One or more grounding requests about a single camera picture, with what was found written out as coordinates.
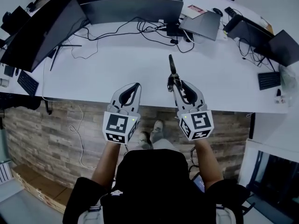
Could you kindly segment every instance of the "wooden floor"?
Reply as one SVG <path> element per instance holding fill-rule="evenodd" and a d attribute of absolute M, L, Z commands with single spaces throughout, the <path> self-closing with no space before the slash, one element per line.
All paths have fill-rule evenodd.
<path fill-rule="evenodd" d="M 93 171 L 80 165 L 79 136 L 69 130 L 69 125 L 78 127 L 82 118 L 80 105 L 84 112 L 79 129 L 84 146 L 82 162 L 88 167 L 95 167 L 106 144 L 102 121 L 107 104 L 72 101 L 52 102 L 50 105 L 53 108 L 52 115 L 46 113 L 43 101 L 36 111 L 24 107 L 6 110 L 3 123 L 7 130 L 9 152 L 16 164 L 26 163 L 42 175 L 73 187 L 78 177 L 91 177 Z M 178 127 L 175 109 L 141 106 L 139 113 L 141 122 L 128 144 L 129 150 L 138 145 L 139 132 L 150 132 L 155 121 L 162 119 L 165 121 L 166 138 L 185 155 L 190 166 L 193 144 Z M 249 134 L 250 118 L 246 118 L 245 113 L 213 112 L 213 119 L 215 129 L 208 140 L 224 176 L 237 178 Z M 125 152 L 122 145 L 119 162 Z M 197 172 L 193 168 L 190 176 Z"/>

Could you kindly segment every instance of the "desk leg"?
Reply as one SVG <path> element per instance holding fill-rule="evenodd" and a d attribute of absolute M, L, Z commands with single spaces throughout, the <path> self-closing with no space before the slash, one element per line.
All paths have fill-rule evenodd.
<path fill-rule="evenodd" d="M 49 105 L 48 105 L 48 101 L 45 100 L 45 105 L 46 105 L 46 111 L 48 113 L 48 115 L 51 115 L 52 114 L 52 110 L 49 110 Z"/>

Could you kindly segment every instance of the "white cube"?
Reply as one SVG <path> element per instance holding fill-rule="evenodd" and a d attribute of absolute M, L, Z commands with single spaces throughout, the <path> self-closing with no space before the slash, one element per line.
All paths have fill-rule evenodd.
<path fill-rule="evenodd" d="M 212 112 L 209 110 L 182 114 L 179 126 L 188 140 L 207 138 L 214 129 Z"/>
<path fill-rule="evenodd" d="M 138 117 L 104 113 L 103 134 L 107 141 L 127 144 L 137 129 Z"/>

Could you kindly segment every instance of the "person's right arm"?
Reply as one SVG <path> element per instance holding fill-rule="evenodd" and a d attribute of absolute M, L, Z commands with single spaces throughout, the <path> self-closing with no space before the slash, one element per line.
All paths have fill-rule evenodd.
<path fill-rule="evenodd" d="M 207 190 L 214 183 L 223 180 L 220 166 L 206 139 L 195 140 L 200 176 Z"/>

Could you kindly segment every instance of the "forearm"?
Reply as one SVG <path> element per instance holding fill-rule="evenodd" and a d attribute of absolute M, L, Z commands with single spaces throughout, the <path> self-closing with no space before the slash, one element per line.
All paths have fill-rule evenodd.
<path fill-rule="evenodd" d="M 215 182 L 223 180 L 223 175 L 212 148 L 206 139 L 196 140 L 195 148 L 198 158 L 200 176 L 207 190 Z"/>
<path fill-rule="evenodd" d="M 106 190 L 110 190 L 112 187 L 120 148 L 120 144 L 108 142 L 93 173 L 92 180 L 102 185 Z"/>

